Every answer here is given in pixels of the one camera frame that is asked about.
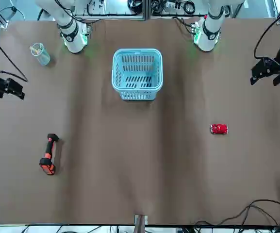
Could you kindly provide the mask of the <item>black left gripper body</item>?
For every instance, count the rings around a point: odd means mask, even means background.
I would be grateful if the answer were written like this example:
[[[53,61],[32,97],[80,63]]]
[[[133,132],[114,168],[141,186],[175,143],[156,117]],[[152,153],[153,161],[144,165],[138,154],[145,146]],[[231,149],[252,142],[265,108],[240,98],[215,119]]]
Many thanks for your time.
[[[267,73],[280,73],[280,49],[274,58],[266,57],[265,63]]]

